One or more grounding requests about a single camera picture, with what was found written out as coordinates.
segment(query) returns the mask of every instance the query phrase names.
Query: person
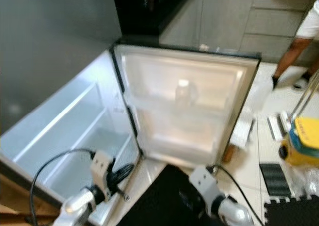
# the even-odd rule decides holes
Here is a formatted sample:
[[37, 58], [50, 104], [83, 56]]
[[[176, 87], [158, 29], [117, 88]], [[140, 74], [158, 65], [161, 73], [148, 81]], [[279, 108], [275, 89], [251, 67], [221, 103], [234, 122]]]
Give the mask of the person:
[[[319, 34], [319, 0], [316, 0], [313, 8], [300, 25], [296, 36], [291, 43], [288, 51], [282, 56], [277, 68], [272, 75], [273, 89], [276, 87], [278, 79], [283, 72], [294, 63], [302, 51]], [[319, 68], [319, 57], [314, 64], [293, 84], [295, 89], [303, 90], [307, 87], [310, 77]]]

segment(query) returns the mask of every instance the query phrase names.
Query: yellow container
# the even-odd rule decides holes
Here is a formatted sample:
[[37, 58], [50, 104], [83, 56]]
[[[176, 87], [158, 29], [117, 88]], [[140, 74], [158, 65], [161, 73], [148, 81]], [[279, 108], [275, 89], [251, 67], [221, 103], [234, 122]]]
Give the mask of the yellow container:
[[319, 120], [296, 119], [281, 144], [279, 155], [291, 165], [319, 167]]

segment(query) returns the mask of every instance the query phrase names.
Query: black mat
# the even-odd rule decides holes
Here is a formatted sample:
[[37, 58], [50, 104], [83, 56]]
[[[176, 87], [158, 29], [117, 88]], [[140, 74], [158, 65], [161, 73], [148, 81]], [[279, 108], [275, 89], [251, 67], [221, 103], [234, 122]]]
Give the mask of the black mat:
[[118, 226], [221, 226], [206, 214], [198, 218], [202, 205], [182, 199], [197, 195], [188, 176], [168, 165], [117, 224]]
[[265, 203], [265, 226], [318, 226], [319, 197], [311, 196], [310, 200], [301, 197], [299, 200], [289, 198], [280, 203], [271, 200]]
[[290, 196], [291, 192], [279, 164], [259, 164], [268, 194], [270, 196]]

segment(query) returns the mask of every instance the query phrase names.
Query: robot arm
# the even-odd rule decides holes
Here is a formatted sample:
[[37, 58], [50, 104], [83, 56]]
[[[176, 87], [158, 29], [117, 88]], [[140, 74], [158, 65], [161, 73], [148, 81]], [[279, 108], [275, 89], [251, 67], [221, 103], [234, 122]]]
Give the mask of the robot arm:
[[96, 206], [102, 201], [109, 201], [118, 192], [125, 200], [129, 196], [118, 188], [118, 184], [132, 171], [134, 165], [128, 164], [112, 172], [115, 158], [110, 158], [102, 151], [97, 151], [91, 163], [93, 185], [82, 189], [77, 195], [67, 199], [61, 207], [59, 217], [53, 226], [82, 226]]
[[204, 167], [197, 167], [189, 177], [190, 183], [202, 196], [206, 213], [219, 218], [228, 226], [254, 226], [254, 222], [243, 205], [233, 198], [227, 198], [219, 190], [216, 179]]

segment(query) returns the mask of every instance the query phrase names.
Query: black cable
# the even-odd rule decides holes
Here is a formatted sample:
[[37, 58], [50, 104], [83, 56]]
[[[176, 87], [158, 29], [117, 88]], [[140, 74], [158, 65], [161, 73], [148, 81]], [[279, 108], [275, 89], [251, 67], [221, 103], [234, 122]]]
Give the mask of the black cable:
[[50, 164], [52, 161], [60, 158], [61, 156], [73, 153], [73, 152], [88, 152], [90, 153], [90, 157], [91, 159], [94, 158], [95, 152], [89, 149], [73, 149], [73, 150], [68, 150], [68, 151], [64, 151], [56, 156], [54, 156], [53, 158], [51, 158], [50, 160], [48, 160], [47, 162], [45, 162], [41, 168], [38, 170], [38, 172], [35, 174], [32, 184], [31, 184], [31, 188], [30, 188], [30, 198], [29, 198], [29, 204], [30, 204], [30, 211], [31, 211], [31, 216], [32, 216], [32, 223], [33, 226], [38, 226], [38, 220], [36, 218], [36, 214], [35, 214], [35, 209], [34, 209], [34, 203], [33, 203], [33, 190], [34, 190], [34, 186], [35, 186], [35, 182], [39, 176], [39, 174], [41, 173], [41, 171], [48, 165]]
[[234, 179], [234, 177], [221, 165], [212, 165], [212, 166], [208, 166], [207, 170], [212, 173], [214, 171], [214, 168], [217, 167], [219, 169], [221, 169], [222, 171], [225, 172], [226, 175], [229, 176], [229, 178], [232, 179], [232, 181], [235, 183], [235, 185], [237, 186], [237, 188], [239, 189], [239, 191], [241, 192], [241, 194], [243, 195], [246, 203], [248, 204], [249, 208], [251, 209], [251, 211], [253, 212], [253, 214], [255, 215], [256, 219], [258, 220], [258, 222], [260, 223], [261, 226], [264, 226], [263, 222], [261, 221], [261, 219], [259, 218], [259, 216], [256, 214], [255, 210], [253, 209], [253, 207], [251, 206], [251, 204], [249, 203], [245, 193], [243, 192], [243, 190], [241, 189], [241, 187], [239, 186], [239, 184], [237, 183], [237, 181]]

